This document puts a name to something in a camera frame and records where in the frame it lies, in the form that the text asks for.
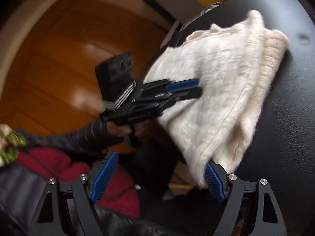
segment orange wooden floor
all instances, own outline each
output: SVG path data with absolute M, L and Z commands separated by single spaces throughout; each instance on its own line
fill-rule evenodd
M 84 126 L 102 110 L 95 65 L 132 51 L 137 76 L 165 35 L 153 22 L 111 4 L 58 0 L 12 63 L 0 100 L 0 123 L 41 134 Z M 130 151 L 125 146 L 114 150 Z

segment beige wall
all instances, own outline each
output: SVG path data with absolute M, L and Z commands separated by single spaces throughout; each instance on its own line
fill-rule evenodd
M 25 0 L 11 15 L 0 32 L 0 95 L 13 58 L 24 38 L 44 12 L 56 0 Z M 142 15 L 163 28 L 170 25 L 142 0 L 103 0 Z

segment black leather chair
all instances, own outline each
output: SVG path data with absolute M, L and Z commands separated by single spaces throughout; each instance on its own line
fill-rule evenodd
M 190 24 L 168 46 L 181 45 L 189 34 L 207 30 L 213 23 L 232 26 L 244 20 L 250 10 L 259 11 L 265 27 L 282 31 L 290 44 L 264 103 L 253 142 L 236 174 L 254 182 L 266 178 L 287 229 L 301 234 L 315 214 L 313 15 L 308 15 L 298 0 L 229 0 Z

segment folded towel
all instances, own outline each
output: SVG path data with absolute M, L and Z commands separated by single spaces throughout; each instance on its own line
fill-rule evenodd
M 151 67 L 145 82 L 200 79 L 200 99 L 178 102 L 158 120 L 180 148 L 196 184 L 205 186 L 210 158 L 227 173 L 240 164 L 288 43 L 280 31 L 265 29 L 258 11 L 250 11 L 230 28 L 213 24 L 192 33 Z

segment human hand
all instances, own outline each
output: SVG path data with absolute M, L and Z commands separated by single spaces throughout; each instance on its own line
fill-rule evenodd
M 135 125 L 136 132 L 134 133 L 134 135 L 136 137 L 139 137 L 139 138 L 144 137 L 146 135 L 146 133 L 147 133 L 148 125 L 149 125 L 149 121 L 148 120 L 140 122 L 140 123 L 137 123 Z M 128 135 L 128 134 L 130 134 L 132 132 L 132 130 L 131 130 L 131 128 L 129 126 L 127 126 L 127 125 L 125 125 L 125 126 L 117 126 L 112 121 L 107 122 L 107 129 L 108 129 L 108 132 L 111 135 L 117 136 L 117 137 L 124 137 L 124 136 L 126 136 L 126 135 Z

